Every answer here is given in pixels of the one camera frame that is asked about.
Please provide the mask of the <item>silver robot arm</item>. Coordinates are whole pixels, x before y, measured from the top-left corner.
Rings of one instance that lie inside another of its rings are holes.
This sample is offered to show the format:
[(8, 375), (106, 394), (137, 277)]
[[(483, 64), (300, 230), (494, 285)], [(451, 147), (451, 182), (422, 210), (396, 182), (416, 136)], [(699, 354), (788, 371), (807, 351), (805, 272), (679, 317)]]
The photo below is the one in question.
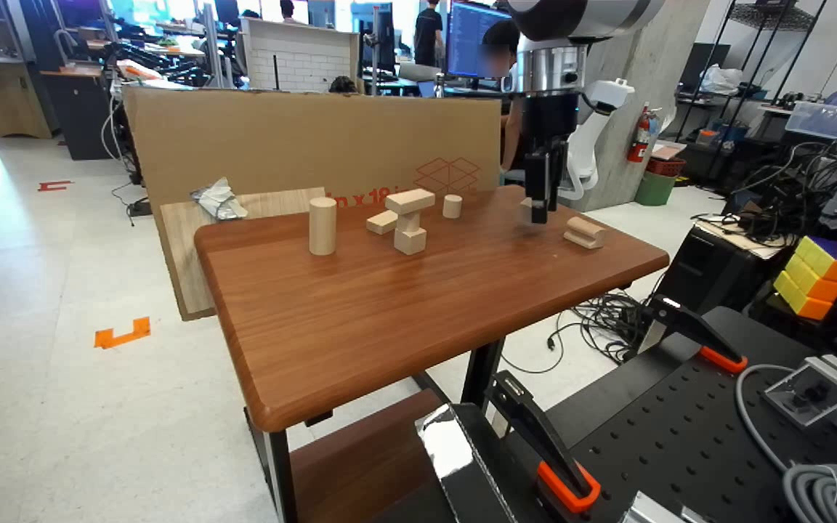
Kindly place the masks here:
[(561, 179), (577, 191), (595, 185), (595, 140), (634, 86), (624, 78), (586, 80), (595, 44), (635, 32), (666, 0), (509, 0), (525, 38), (516, 66), (524, 114), (524, 170), (532, 224), (558, 210)]

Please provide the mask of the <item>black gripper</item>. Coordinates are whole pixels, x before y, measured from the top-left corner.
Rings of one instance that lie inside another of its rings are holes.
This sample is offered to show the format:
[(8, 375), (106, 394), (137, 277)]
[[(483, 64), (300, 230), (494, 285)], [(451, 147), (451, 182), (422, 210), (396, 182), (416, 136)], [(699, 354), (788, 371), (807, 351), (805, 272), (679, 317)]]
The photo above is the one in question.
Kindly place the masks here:
[(558, 210), (561, 157), (558, 147), (577, 124), (577, 95), (528, 95), (525, 98), (525, 198), (528, 220), (541, 224), (541, 157), (542, 152), (542, 216)]

